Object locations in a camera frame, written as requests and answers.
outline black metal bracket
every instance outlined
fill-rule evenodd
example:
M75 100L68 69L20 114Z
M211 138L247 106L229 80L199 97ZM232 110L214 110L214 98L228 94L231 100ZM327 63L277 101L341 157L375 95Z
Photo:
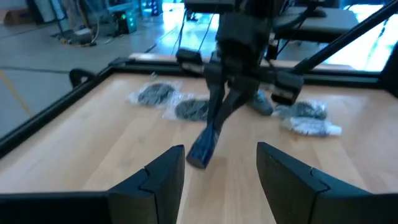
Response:
M95 77L95 74L84 69L75 68L69 72L69 80L72 87L76 88L84 81L90 81Z

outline wooden table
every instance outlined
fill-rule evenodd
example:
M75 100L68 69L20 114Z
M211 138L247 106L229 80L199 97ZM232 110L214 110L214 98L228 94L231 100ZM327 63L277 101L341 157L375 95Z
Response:
M176 77L159 77L176 80ZM208 93L203 79L178 78L182 91ZM0 192L106 190L170 146L186 152L203 123L171 121L133 106L147 75L115 74L0 161ZM328 103L335 138L299 136L247 106L225 123L206 170L186 164L179 223L274 223L256 170L267 142L330 175L374 193L398 191L398 101L381 90L305 86L301 99Z

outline plastic bag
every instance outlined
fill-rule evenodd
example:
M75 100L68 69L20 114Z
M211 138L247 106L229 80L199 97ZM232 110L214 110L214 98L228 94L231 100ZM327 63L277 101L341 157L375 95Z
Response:
M208 108L208 95L181 94L173 98L163 114L163 118L206 121Z
M145 83L139 91L132 92L128 96L128 100L132 104L153 106L153 107L165 107L173 99L179 95L179 89L182 86L182 82L148 82Z
M279 118L314 118L325 120L328 116L325 102L316 100L298 101L292 106L277 105L272 114Z
M282 127L303 135L327 137L341 134L341 127L332 125L330 121L314 118L286 118Z

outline floor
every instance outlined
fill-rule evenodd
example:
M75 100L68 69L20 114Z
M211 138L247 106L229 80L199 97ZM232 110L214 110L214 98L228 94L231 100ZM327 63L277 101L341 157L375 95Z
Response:
M144 52L155 43L152 53L172 54L177 50L175 41L183 17L182 5L164 4L164 13L159 17L147 17L138 23L138 30L124 35L108 44L81 48L60 44L50 35L58 32L51 24L36 27L23 25L5 27L0 25L0 69L3 69L9 83L28 105L33 114L53 103L72 88L67 72L73 68L84 68L98 72L116 57L125 57L133 52ZM353 6L361 21L376 11L378 6ZM210 15L198 15L199 21L186 22L183 30L182 47L199 48L211 19ZM378 35L382 25L370 30L358 40L340 50L325 63L347 64L355 69L381 70L392 46L398 37L398 16L390 18L386 31L381 38ZM209 55L215 47L215 33L218 28L218 16L211 21L210 29L201 47L202 55ZM98 43L107 41L100 37ZM278 59L301 60L313 55L326 44L301 42L291 43L279 55ZM15 100L3 81L0 81L0 136L29 118Z

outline black metal frame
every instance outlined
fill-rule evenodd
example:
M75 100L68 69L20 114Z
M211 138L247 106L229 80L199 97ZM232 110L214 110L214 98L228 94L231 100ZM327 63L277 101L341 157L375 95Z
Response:
M342 70L320 70L315 68L316 65L322 63L329 56L333 55L339 49L343 48L361 34L365 33L369 27L382 22L389 14L395 13L395 7L398 7L398 0L391 2L389 5L380 9L371 15L368 19L356 26L346 35L339 37L328 47L322 49L308 60L302 60L293 68L282 67L281 70L290 70L292 73L303 75L306 85L328 85L328 86L345 86L356 88L378 88L386 89L393 93L397 91L398 78L395 72L398 70L398 64L394 63L398 59L398 47L395 47L388 60L389 63L380 73L365 71L342 71ZM0 158L11 152L14 148L31 137L34 133L51 122L59 114L64 112L72 104L85 96L89 91L98 86L102 81L110 77L114 73L140 73L150 75L156 72L158 75L170 75L177 77L202 78L196 73L185 72L177 62L173 61L153 61L153 60L136 60L128 58L117 58L99 74L94 77L86 72L82 72L80 77L75 73L70 73L70 80L74 89L60 98L58 101L29 119L19 127L5 135L0 139Z

